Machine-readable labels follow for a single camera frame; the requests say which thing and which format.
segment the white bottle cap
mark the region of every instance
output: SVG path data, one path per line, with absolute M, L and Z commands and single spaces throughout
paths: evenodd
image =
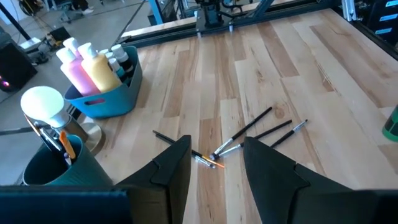
M 69 114 L 63 109 L 64 106 L 61 93 L 48 86 L 30 88 L 21 98 L 21 108 L 27 116 L 44 121 L 54 128 L 61 128 L 69 122 Z
M 76 59 L 76 56 L 73 54 L 73 52 L 66 47 L 57 51 L 57 53 L 55 53 L 55 54 L 57 54 L 57 57 L 64 64 L 68 64 Z
M 111 50 L 113 51 L 114 56 L 117 58 L 122 57 L 125 53 L 125 51 L 122 48 L 122 45 L 120 45 L 120 44 L 111 47 Z
M 109 52 L 109 50 L 108 49 L 104 49 L 104 50 L 100 50 L 98 53 L 101 53 L 101 54 L 106 54 L 106 53 L 108 53 Z
M 64 40 L 63 45 L 66 48 L 70 49 L 74 54 L 78 52 L 77 48 L 79 47 L 79 43 L 77 42 L 77 40 L 74 37 Z
M 91 43 L 85 43 L 82 46 L 78 47 L 77 50 L 83 57 L 83 59 L 93 59 L 97 57 L 98 53 L 94 50 L 93 45 Z
M 109 60 L 111 58 L 115 58 L 113 52 L 108 52 L 105 54 L 105 57 Z
M 116 58 L 111 58 L 109 60 L 109 63 L 111 64 L 112 70 L 114 72 L 117 72 L 120 69 L 120 65 L 119 65 L 118 61 L 116 60 Z

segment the gray concrete floor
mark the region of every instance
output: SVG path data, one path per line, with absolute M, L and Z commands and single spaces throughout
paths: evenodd
M 94 13 L 73 21 L 71 24 L 59 23 L 60 12 L 46 12 L 42 9 L 39 17 L 48 24 L 47 30 L 57 26 L 65 26 L 66 30 L 79 43 L 92 42 L 98 49 L 109 48 L 117 36 L 137 11 L 142 0 L 104 0 L 104 6 L 98 0 L 88 0 L 89 5 L 95 7 Z M 150 26 L 147 19 L 149 3 L 145 2 L 136 18 L 130 23 L 129 30 Z M 31 17 L 20 21 L 21 26 L 31 37 L 42 38 L 46 31 Z M 22 36 L 13 26 L 0 23 L 0 26 L 12 35 L 18 42 L 24 42 Z M 49 62 L 38 65 L 38 74 L 16 94 L 9 96 L 0 91 L 0 130 L 15 129 L 28 126 L 21 107 L 20 100 L 23 92 L 33 86 L 46 85 L 64 94 L 70 86 L 69 80 L 60 71 L 61 62 L 53 54 Z M 0 185 L 14 184 L 23 172 L 25 166 L 41 145 L 40 139 L 34 133 L 0 136 Z

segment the green object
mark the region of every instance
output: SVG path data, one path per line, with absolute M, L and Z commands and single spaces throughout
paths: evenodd
M 67 169 L 62 156 L 46 147 L 30 160 L 23 174 L 26 185 L 112 185 L 112 180 L 78 136 L 68 139 L 77 155 Z
M 382 132 L 391 141 L 398 142 L 398 105 L 384 125 Z

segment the floor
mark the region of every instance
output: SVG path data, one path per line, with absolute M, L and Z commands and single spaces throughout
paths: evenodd
M 139 58 L 136 107 L 98 122 L 107 141 L 96 158 L 115 182 L 167 148 L 152 130 L 189 134 L 209 155 L 273 106 L 247 136 L 292 119 L 261 139 L 272 144 L 308 119 L 276 150 L 352 189 L 398 188 L 398 143 L 381 132 L 398 104 L 398 64 L 331 9 L 146 47 Z M 220 162 L 192 160 L 184 222 L 260 223 L 242 151 Z
M 141 5 L 141 0 L 105 0 L 102 6 L 97 0 L 88 0 L 89 4 L 95 7 L 92 15 L 83 19 L 73 21 L 71 24 L 62 24 L 65 26 L 71 36 L 77 38 L 80 43 L 92 42 L 98 49 L 104 49 L 111 46 L 116 37 L 123 31 L 123 28 L 129 22 L 131 16 L 137 11 Z M 137 17 L 130 24 L 130 29 L 138 29 L 149 26 L 146 16 L 149 12 L 149 4 L 145 2 L 141 6 L 141 10 L 137 13 Z M 57 27 L 61 24 L 58 21 L 60 12 L 45 12 L 43 9 L 39 13 L 39 17 L 49 25 L 49 27 Z M 19 43 L 24 42 L 24 38 L 17 33 L 13 26 L 7 26 L 0 23 L 0 26 L 6 30 L 12 38 Z M 31 37 L 41 38 L 44 31 L 39 24 L 31 18 L 21 21 L 21 26 Z M 28 124 L 23 117 L 19 101 L 24 91 L 38 86 L 47 85 L 54 87 L 61 93 L 64 93 L 70 86 L 70 82 L 59 69 L 61 62 L 53 54 L 49 62 L 39 65 L 36 69 L 38 74 L 29 81 L 29 83 L 16 94 L 9 96 L 7 93 L 0 91 L 0 130 L 15 129 L 26 127 Z M 34 133 L 15 134 L 9 136 L 0 136 L 0 185 L 13 184 L 30 158 L 38 150 L 41 145 L 40 140 Z

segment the wooden tabletop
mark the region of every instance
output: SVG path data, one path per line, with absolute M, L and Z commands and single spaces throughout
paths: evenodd
M 136 108 L 97 121 L 107 137 L 96 155 L 118 182 L 168 145 L 157 130 L 209 155 L 269 106 L 248 130 L 276 150 L 353 189 L 398 188 L 398 144 L 381 129 L 398 104 L 398 63 L 332 10 L 139 49 L 144 71 Z M 241 151 L 209 169 L 192 160 L 185 223 L 260 223 Z

